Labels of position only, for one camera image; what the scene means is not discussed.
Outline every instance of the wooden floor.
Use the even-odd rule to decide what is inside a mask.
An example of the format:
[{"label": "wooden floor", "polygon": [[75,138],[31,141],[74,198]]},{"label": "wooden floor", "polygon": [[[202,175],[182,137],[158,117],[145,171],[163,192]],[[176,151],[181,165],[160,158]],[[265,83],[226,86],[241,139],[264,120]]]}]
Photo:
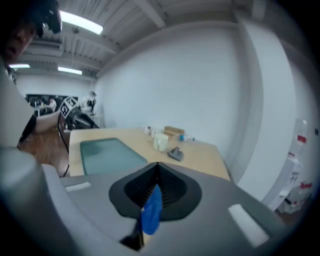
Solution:
[{"label": "wooden floor", "polygon": [[[69,146],[70,134],[64,133],[63,137]],[[69,155],[57,129],[31,134],[19,143],[19,148],[32,154],[39,163],[54,166],[61,177],[68,167]]]}]

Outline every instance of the ceiling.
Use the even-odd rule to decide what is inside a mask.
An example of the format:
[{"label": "ceiling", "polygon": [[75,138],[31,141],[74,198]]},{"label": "ceiling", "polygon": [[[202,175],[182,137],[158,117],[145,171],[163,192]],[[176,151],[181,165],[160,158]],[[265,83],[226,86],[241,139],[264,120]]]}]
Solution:
[{"label": "ceiling", "polygon": [[[237,0],[244,4],[249,0]],[[103,26],[100,35],[63,23],[58,35],[45,30],[20,62],[32,68],[80,69],[95,78],[112,58],[139,39],[162,28],[196,20],[232,20],[233,0],[58,0],[60,9]]]}]

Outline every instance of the white wall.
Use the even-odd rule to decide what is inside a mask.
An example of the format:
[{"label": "white wall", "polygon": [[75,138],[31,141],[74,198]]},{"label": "white wall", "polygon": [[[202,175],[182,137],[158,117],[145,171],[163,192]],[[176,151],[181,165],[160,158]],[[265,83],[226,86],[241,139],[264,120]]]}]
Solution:
[{"label": "white wall", "polygon": [[305,74],[291,61],[292,75],[294,79],[295,95],[296,95],[296,118],[304,119],[308,125],[307,142],[301,156],[302,164],[301,173],[297,180],[300,182],[313,183],[314,186],[319,185],[320,174],[320,138],[316,136],[315,128],[319,130],[319,102],[312,84],[314,80],[308,81]]},{"label": "white wall", "polygon": [[229,161],[242,101],[243,49],[234,28],[185,28],[127,50],[96,82],[106,127],[185,129]]},{"label": "white wall", "polygon": [[88,95],[90,82],[60,76],[19,74],[16,86],[23,96],[45,94],[81,98]]}]

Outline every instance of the gray machine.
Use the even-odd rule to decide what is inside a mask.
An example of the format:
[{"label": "gray machine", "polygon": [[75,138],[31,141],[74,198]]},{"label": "gray machine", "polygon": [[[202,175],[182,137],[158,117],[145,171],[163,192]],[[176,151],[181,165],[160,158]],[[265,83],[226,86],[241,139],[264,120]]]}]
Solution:
[{"label": "gray machine", "polygon": [[[109,197],[111,186],[141,168],[60,178],[54,167],[41,165],[16,148],[0,149],[0,194],[4,205],[40,246],[54,255],[188,256],[260,255],[271,252],[284,230],[281,220],[233,183],[178,165],[175,171],[195,180],[201,199],[179,220],[161,221],[139,251],[120,241],[137,220],[122,216]],[[70,186],[89,187],[67,191]],[[253,247],[228,208],[241,204],[269,239]]]}]

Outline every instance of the blue cloth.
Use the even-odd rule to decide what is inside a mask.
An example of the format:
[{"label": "blue cloth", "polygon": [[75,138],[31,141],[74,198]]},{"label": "blue cloth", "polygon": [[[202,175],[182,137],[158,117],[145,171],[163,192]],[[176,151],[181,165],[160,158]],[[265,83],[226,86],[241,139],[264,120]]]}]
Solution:
[{"label": "blue cloth", "polygon": [[162,211],[161,191],[158,185],[150,195],[144,205],[144,211],[141,212],[142,231],[148,235],[156,232],[160,223],[160,214]]}]

